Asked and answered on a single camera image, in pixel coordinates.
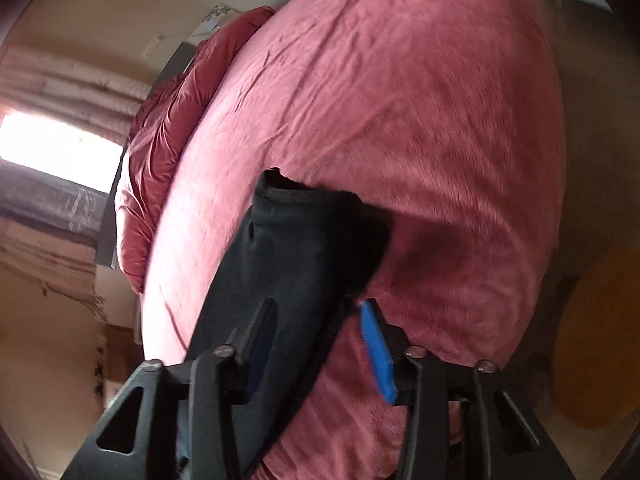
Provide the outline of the black pants with embroidery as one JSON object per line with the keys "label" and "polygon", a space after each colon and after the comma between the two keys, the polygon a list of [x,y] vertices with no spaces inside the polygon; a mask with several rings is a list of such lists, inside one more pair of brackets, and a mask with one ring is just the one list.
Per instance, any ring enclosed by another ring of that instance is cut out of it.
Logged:
{"label": "black pants with embroidery", "polygon": [[205,296],[186,359],[236,346],[267,301],[277,306],[265,373],[232,410],[242,474],[250,474],[302,407],[388,242],[384,214],[351,192],[308,188],[277,169],[253,201]]}

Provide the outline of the blue yellow padded chair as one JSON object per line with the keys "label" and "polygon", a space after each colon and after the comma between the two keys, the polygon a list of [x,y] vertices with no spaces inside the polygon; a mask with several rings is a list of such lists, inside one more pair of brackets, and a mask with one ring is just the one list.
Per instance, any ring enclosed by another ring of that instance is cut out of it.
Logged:
{"label": "blue yellow padded chair", "polygon": [[639,251],[614,249],[578,281],[552,356],[555,405],[574,425],[610,426],[639,408]]}

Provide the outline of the pink patterned curtain left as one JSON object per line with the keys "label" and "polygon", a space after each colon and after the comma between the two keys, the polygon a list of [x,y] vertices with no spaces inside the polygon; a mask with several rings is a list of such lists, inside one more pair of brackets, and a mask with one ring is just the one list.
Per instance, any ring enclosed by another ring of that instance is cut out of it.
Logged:
{"label": "pink patterned curtain left", "polygon": [[104,322],[96,254],[107,195],[1,162],[1,265],[87,308]]}

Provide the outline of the pink patterned curtain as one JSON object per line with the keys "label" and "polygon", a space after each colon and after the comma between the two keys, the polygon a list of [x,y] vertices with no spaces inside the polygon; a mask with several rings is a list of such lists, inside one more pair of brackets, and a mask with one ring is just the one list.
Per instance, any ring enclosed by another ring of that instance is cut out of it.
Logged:
{"label": "pink patterned curtain", "polygon": [[118,145],[151,86],[104,68],[29,47],[1,60],[1,105],[85,130]]}
{"label": "pink patterned curtain", "polygon": [[1,162],[1,265],[87,308],[104,322],[96,254],[107,195]]}

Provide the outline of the pink bed sheet mattress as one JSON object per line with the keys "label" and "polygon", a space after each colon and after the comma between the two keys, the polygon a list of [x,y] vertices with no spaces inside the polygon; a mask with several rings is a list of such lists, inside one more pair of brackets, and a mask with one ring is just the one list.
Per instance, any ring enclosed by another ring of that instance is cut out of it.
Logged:
{"label": "pink bed sheet mattress", "polygon": [[392,216],[367,295],[443,360],[509,361],[558,239],[562,92],[537,0],[290,0],[184,149],[142,299],[145,354],[186,355],[259,175]]}

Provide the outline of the pink patterned curtain right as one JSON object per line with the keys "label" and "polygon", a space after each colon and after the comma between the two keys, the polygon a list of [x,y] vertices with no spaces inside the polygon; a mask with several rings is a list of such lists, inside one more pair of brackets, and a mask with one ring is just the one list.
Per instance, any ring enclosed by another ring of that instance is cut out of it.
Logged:
{"label": "pink patterned curtain right", "polygon": [[118,145],[151,86],[104,68],[29,47],[1,60],[1,105],[85,130]]}

